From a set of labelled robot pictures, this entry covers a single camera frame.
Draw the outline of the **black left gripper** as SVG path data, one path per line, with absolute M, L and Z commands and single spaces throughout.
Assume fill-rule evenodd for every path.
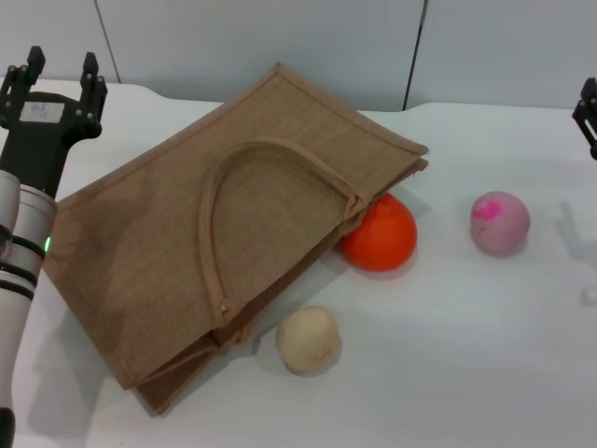
M 0 126 L 8 130 L 0 154 L 0 170 L 54 198 L 71 147 L 82 140 L 94 139 L 102 132 L 107 87 L 104 77 L 99 75 L 95 54 L 88 52 L 78 101 L 58 93 L 30 92 L 45 63 L 43 50 L 32 46 L 27 64 L 11 65 L 7 69 L 0 87 Z M 40 106 L 58 108 L 58 117 L 49 122 L 21 117 L 24 112 Z

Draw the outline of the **brown woven handbag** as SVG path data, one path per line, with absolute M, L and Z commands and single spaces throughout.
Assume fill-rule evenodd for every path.
M 165 413 L 426 151 L 278 64 L 62 199 L 44 269 L 120 386 Z

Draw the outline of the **pink toy peach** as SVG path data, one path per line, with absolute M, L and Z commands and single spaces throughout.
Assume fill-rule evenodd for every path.
M 514 254 L 526 241 L 531 217 L 517 196 L 491 191 L 479 196 L 470 211 L 470 234 L 484 253 L 496 257 Z

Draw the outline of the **orange toy fruit with stem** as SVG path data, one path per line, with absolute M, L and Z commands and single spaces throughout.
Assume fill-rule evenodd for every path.
M 370 207 L 361 224 L 340 239 L 339 251 L 359 269 L 389 272 L 410 259 L 417 240 L 413 214 L 386 193 Z

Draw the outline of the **beige toy pear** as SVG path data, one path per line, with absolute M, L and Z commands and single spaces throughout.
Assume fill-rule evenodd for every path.
M 340 352 L 340 329 L 335 316 L 324 307 L 297 310 L 277 326 L 275 343 L 287 368 L 298 374 L 326 370 Z

